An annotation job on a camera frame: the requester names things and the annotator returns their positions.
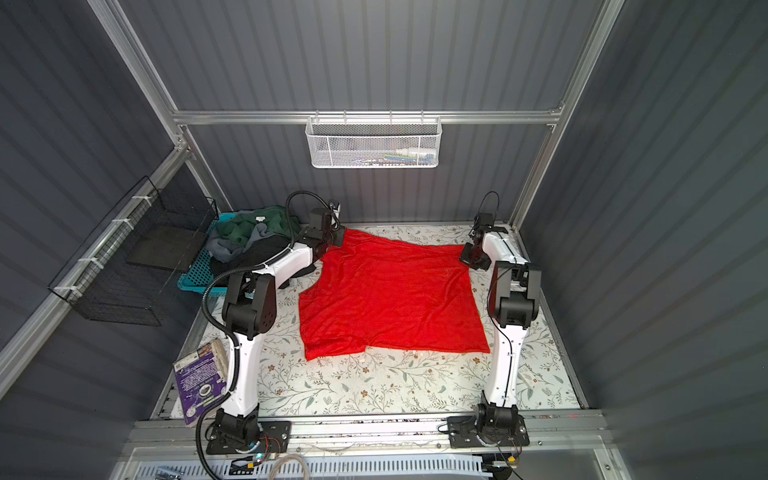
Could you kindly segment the red t shirt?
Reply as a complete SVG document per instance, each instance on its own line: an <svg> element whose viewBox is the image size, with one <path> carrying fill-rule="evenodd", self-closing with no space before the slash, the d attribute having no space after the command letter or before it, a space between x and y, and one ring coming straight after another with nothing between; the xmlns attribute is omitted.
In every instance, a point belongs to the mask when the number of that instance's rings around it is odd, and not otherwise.
<svg viewBox="0 0 768 480"><path fill-rule="evenodd" d="M459 245L417 245L359 230L322 259L299 296L305 357L367 348L442 353L490 351Z"/></svg>

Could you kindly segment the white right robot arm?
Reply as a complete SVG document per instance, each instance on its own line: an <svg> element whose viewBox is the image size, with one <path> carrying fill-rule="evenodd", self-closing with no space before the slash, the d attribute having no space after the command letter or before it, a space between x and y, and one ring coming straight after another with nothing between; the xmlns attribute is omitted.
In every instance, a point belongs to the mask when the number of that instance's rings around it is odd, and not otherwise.
<svg viewBox="0 0 768 480"><path fill-rule="evenodd" d="M470 241L460 261L473 270L489 271L486 300L494 327L491 373L477 406L475 429L480 434L520 431L517 376L522 349L540 310L541 269L518 249L509 232L494 224L491 213L474 218Z"/></svg>

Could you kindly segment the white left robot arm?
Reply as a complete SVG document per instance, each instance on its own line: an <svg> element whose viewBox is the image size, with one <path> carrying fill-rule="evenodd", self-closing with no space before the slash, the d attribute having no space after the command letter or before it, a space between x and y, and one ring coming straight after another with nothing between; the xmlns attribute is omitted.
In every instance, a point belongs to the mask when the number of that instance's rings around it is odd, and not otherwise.
<svg viewBox="0 0 768 480"><path fill-rule="evenodd" d="M223 331L228 337L225 399L216 408L210 444L229 450L256 449L262 439L258 420L258 375L266 333L277 318L278 288L313 266L330 247L343 244L345 227L340 205L331 202L310 212L309 224L296 240L263 260L251 261L227 275L222 304Z"/></svg>

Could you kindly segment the black t shirt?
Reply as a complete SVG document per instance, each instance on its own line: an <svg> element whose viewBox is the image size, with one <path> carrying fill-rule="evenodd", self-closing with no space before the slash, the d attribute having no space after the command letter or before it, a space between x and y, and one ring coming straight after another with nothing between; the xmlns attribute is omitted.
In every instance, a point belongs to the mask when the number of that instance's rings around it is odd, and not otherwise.
<svg viewBox="0 0 768 480"><path fill-rule="evenodd" d="M252 243L248 249L244 250L239 255L236 255L235 257L233 257L232 260L228 262L223 262L223 261L217 260L215 257L212 257L210 261L211 274L215 278L218 275L232 269L261 264L262 262L269 260L271 257L277 255L280 251L282 251L289 244L289 240L290 240L289 238L281 235L274 235L274 236L258 239L254 243ZM296 243L296 245L298 245L299 243L303 243L311 247L316 247L317 245L320 244L319 241L316 241L316 239L311 239L311 238L309 239L302 238L300 239L300 241ZM306 267L298 271L297 273L295 273L291 278L299 278L301 276L308 275L314 270L315 270L315 267L313 266ZM215 286L225 287L226 284L227 284L227 280L225 278L225 279L220 279L218 282L216 282Z"/></svg>

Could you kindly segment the green t shirt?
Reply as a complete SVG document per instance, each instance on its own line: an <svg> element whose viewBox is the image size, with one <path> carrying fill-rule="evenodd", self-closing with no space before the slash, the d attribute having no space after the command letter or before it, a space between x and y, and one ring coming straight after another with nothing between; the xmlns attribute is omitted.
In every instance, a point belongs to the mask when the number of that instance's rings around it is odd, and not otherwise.
<svg viewBox="0 0 768 480"><path fill-rule="evenodd" d="M272 233L272 236L281 235L289 239L297 238L301 230L298 218L295 215L288 215L282 206L268 206L252 211L237 212L229 220L217 224L225 222L263 224Z"/></svg>

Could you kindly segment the grey t shirt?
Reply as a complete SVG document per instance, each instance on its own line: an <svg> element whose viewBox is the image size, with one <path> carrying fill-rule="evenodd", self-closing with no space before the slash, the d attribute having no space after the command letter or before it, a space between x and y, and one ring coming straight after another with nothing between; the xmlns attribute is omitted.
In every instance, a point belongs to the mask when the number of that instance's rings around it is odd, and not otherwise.
<svg viewBox="0 0 768 480"><path fill-rule="evenodd" d="M220 223L211 231L205 248L219 262L230 262L247 251L257 241L272 233L263 224Z"/></svg>

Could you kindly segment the teal plastic laundry basket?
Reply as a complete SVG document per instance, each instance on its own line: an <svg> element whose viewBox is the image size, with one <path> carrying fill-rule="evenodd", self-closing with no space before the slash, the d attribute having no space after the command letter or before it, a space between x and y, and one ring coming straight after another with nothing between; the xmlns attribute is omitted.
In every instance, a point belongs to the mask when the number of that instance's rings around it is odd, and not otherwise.
<svg viewBox="0 0 768 480"><path fill-rule="evenodd" d="M200 253L196 259L193 261L189 270L186 273L183 273L177 282L177 286L180 290L202 294L204 289L212 282L214 279L210 271L210 261L212 256L205 248L205 245L211 231L216 226L216 224L225 220L229 220L234 214L235 213L221 214L217 220L214 220L210 224L206 231L207 238L204 242L204 246L200 250Z"/></svg>

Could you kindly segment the purple booklet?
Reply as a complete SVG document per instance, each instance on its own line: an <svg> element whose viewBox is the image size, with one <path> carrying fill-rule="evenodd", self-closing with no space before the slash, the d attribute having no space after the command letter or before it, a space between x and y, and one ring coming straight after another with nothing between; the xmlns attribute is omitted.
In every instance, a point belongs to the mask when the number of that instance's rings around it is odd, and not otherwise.
<svg viewBox="0 0 768 480"><path fill-rule="evenodd" d="M220 338L214 338L177 360L173 371L183 419L192 425L226 390L227 349Z"/></svg>

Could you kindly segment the aluminium horizontal frame bar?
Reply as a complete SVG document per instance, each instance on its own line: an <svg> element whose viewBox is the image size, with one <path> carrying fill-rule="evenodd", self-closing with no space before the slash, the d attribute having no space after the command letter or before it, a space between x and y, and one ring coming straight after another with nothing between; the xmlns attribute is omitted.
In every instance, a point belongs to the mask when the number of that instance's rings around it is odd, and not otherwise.
<svg viewBox="0 0 768 480"><path fill-rule="evenodd" d="M302 125L308 121L320 124L492 124L492 125L556 125L560 110L525 111L176 111L172 118L180 125Z"/></svg>

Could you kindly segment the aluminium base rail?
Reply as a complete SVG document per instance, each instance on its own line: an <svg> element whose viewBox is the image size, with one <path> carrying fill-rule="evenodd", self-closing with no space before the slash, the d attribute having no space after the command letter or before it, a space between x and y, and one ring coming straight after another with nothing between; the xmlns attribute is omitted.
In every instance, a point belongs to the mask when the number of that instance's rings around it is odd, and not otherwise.
<svg viewBox="0 0 768 480"><path fill-rule="evenodd" d="M523 410L530 444L526 451L593 450L610 448L614 438L599 410ZM288 417L291 431L286 439L272 441L305 456L325 454L416 454L451 450L447 412L348 416ZM195 430L181 420L138 421L120 454L154 457L196 457Z"/></svg>

